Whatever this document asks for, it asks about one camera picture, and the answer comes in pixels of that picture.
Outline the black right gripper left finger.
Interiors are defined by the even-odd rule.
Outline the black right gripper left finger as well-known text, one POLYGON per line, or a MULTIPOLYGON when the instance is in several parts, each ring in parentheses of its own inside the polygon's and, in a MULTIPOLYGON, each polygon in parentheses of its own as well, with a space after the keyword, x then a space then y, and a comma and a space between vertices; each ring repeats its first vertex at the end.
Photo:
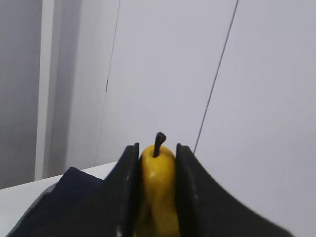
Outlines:
POLYGON ((130 237, 139 174, 139 144, 128 145, 113 170, 76 208, 75 237, 130 237))

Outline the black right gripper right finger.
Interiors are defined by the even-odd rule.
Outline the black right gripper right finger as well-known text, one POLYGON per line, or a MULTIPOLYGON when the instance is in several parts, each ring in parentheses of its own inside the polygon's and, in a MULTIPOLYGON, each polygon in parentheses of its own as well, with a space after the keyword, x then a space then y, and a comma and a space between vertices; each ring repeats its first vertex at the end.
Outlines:
POLYGON ((176 147, 176 210, 182 237, 290 237, 234 198, 188 146, 176 147))

